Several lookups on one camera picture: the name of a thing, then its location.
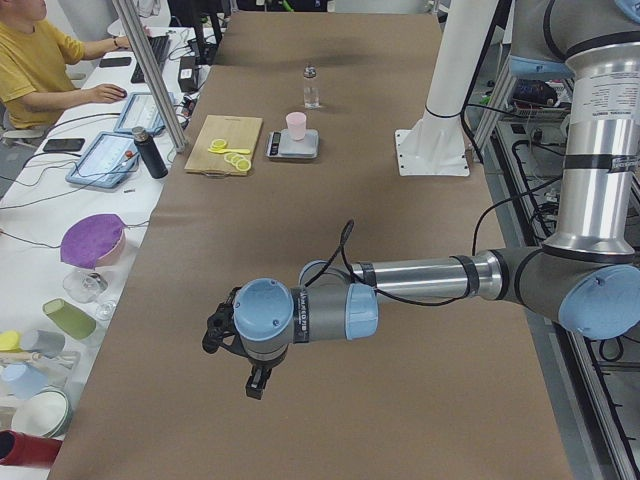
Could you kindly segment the person's hand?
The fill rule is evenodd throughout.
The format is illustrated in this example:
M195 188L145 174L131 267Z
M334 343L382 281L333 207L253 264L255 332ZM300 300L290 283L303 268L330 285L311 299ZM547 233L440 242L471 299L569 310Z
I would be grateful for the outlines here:
M114 84L103 83L91 89L85 89L87 101L89 103L112 104L125 98L119 98L113 91L113 87L119 87Z

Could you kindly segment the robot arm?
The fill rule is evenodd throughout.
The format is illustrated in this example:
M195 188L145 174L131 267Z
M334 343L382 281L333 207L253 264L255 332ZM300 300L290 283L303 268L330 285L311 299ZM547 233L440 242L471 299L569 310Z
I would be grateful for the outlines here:
M639 5L635 1L519 1L511 70L572 77L573 97L554 233L540 247L334 267L314 261L289 288L262 278L231 292L211 333L252 365L260 398L292 344L371 336L383 300L441 306L469 297L520 304L593 340L639 320L639 270L624 237L639 162Z

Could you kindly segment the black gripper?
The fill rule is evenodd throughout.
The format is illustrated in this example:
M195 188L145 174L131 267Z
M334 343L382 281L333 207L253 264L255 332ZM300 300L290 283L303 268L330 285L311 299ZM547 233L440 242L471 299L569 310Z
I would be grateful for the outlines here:
M270 370L284 361L287 352L287 347L280 347L267 353L246 350L247 358L252 365L251 373L245 384L245 393L249 398L262 399L270 377Z

